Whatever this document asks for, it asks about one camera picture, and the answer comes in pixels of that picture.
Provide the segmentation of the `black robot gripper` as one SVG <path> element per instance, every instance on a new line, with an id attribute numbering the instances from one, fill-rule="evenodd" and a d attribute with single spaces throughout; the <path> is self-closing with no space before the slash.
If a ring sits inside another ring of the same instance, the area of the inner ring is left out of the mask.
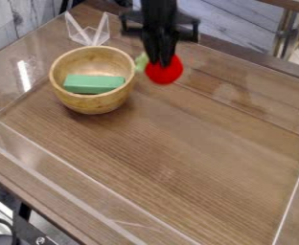
<path id="1" fill-rule="evenodd" d="M 175 47 L 181 39 L 198 42 L 201 20 L 179 11 L 178 0 L 139 0 L 141 9 L 125 11 L 119 15 L 122 34 L 139 36 L 150 61 L 167 67 L 175 55 Z M 159 38 L 150 31 L 169 31 Z"/>

